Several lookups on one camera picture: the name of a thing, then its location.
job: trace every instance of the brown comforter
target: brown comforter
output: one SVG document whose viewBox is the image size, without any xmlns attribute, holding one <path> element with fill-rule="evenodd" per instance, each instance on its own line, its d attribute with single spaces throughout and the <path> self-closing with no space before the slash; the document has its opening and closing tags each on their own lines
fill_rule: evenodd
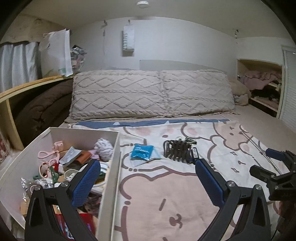
<svg viewBox="0 0 296 241">
<path fill-rule="evenodd" d="M 69 115 L 73 80 L 61 82 L 30 101 L 15 118 L 20 138 L 27 146 L 44 130 L 59 126 Z"/>
</svg>

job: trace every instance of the crumpled white cloth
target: crumpled white cloth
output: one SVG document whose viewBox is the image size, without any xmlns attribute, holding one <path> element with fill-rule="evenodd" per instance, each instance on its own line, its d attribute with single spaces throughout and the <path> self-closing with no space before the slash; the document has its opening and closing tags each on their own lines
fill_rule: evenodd
<svg viewBox="0 0 296 241">
<path fill-rule="evenodd" d="M 94 148 L 104 162 L 107 162 L 111 159 L 113 154 L 113 146 L 110 141 L 100 138 L 95 143 Z"/>
</svg>

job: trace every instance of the blue plastic package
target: blue plastic package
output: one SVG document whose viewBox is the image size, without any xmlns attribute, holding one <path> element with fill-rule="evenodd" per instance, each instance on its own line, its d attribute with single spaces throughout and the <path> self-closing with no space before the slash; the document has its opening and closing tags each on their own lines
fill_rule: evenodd
<svg viewBox="0 0 296 241">
<path fill-rule="evenodd" d="M 142 146 L 135 144 L 135 147 L 131 153 L 131 160 L 142 159 L 149 161 L 152 154 L 154 146 Z"/>
</svg>

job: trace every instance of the ceiling light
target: ceiling light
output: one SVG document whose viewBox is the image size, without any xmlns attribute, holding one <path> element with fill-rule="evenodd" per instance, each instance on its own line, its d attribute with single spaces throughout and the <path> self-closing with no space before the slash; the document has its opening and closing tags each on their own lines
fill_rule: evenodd
<svg viewBox="0 0 296 241">
<path fill-rule="evenodd" d="M 149 3 L 147 1 L 140 1 L 137 2 L 137 6 L 139 6 L 139 8 L 146 8 L 149 6 Z"/>
</svg>

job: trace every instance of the gray curtain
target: gray curtain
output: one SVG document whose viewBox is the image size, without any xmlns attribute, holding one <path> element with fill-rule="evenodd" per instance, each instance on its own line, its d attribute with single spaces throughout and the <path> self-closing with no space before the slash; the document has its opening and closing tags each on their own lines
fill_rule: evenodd
<svg viewBox="0 0 296 241">
<path fill-rule="evenodd" d="M 0 46 L 0 93 L 40 76 L 38 42 Z"/>
</svg>

